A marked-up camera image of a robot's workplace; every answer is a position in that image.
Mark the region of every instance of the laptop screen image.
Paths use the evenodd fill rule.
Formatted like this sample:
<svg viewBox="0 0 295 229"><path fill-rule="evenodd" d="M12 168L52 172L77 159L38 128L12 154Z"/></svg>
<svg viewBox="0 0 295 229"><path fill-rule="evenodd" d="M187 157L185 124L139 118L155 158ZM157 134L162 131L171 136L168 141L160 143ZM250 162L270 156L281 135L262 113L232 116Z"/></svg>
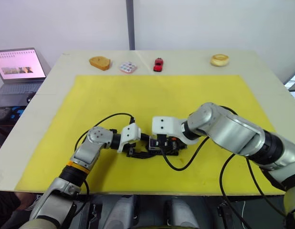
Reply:
<svg viewBox="0 0 295 229"><path fill-rule="evenodd" d="M4 81L46 77L34 48L0 51L0 76Z"/></svg>

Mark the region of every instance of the white wall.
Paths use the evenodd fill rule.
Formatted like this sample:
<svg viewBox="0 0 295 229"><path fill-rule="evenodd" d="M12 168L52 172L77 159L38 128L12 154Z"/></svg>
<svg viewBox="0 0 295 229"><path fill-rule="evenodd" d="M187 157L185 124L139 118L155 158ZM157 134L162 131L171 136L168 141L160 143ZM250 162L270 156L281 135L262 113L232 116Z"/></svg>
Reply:
<svg viewBox="0 0 295 229"><path fill-rule="evenodd" d="M70 49L128 50L126 3L0 0L0 50L27 47L42 55L46 68Z"/></svg>
<svg viewBox="0 0 295 229"><path fill-rule="evenodd" d="M282 82L295 73L295 0L136 0L134 12L136 49L249 49Z"/></svg>

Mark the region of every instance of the toy car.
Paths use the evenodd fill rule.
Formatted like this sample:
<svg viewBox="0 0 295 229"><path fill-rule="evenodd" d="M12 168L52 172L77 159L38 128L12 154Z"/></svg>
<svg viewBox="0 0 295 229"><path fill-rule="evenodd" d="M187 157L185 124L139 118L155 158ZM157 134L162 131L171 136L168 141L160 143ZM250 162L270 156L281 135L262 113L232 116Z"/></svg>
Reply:
<svg viewBox="0 0 295 229"><path fill-rule="evenodd" d="M161 72L162 71L163 60L161 58L157 58L155 60L154 71Z"/></svg>

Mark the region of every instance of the laptop keyboard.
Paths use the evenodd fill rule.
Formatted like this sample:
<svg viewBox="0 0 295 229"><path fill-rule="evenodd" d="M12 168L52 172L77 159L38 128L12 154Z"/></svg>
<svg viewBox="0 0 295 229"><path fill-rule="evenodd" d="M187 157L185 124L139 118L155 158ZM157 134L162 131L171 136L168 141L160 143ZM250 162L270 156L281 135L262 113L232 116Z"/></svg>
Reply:
<svg viewBox="0 0 295 229"><path fill-rule="evenodd" d="M0 94L25 94L38 90L41 83L5 84L0 88Z"/></svg>

